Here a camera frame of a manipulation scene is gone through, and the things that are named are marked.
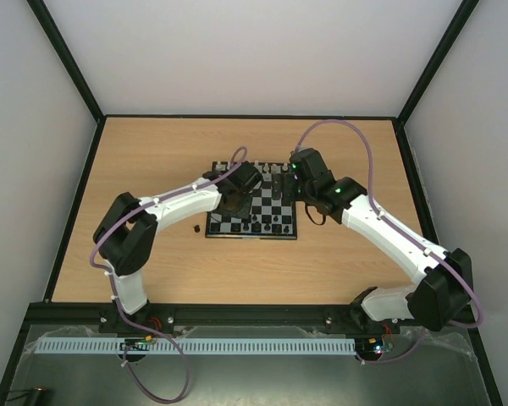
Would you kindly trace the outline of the black king chess piece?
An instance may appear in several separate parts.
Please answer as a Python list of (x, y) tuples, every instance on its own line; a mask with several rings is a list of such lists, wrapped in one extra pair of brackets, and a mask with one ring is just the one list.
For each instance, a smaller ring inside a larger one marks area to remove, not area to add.
[(260, 233), (262, 231), (262, 225), (260, 222), (255, 222), (252, 225), (252, 232), (253, 233)]

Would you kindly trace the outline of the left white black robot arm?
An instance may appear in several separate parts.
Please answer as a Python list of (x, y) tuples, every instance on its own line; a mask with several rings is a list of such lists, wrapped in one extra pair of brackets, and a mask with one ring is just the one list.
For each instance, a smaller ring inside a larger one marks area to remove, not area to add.
[(262, 174), (248, 161), (229, 171), (212, 170), (186, 186), (169, 192), (135, 198), (117, 196), (93, 234), (90, 256), (103, 269), (112, 286), (112, 300), (127, 315), (148, 303), (142, 268), (148, 262), (158, 233), (177, 222), (203, 212), (237, 211), (250, 205), (251, 192), (262, 183)]

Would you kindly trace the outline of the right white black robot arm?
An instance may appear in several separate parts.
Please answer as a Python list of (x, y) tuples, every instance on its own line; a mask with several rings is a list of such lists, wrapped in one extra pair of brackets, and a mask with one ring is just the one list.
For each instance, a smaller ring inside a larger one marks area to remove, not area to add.
[(368, 332), (383, 320), (401, 319), (437, 332), (471, 301), (472, 259), (464, 250), (448, 251), (409, 229), (356, 180), (335, 179), (313, 148), (292, 152), (286, 167), (284, 197), (313, 206), (324, 218), (359, 233), (410, 279), (404, 287), (363, 292), (352, 311), (358, 329)]

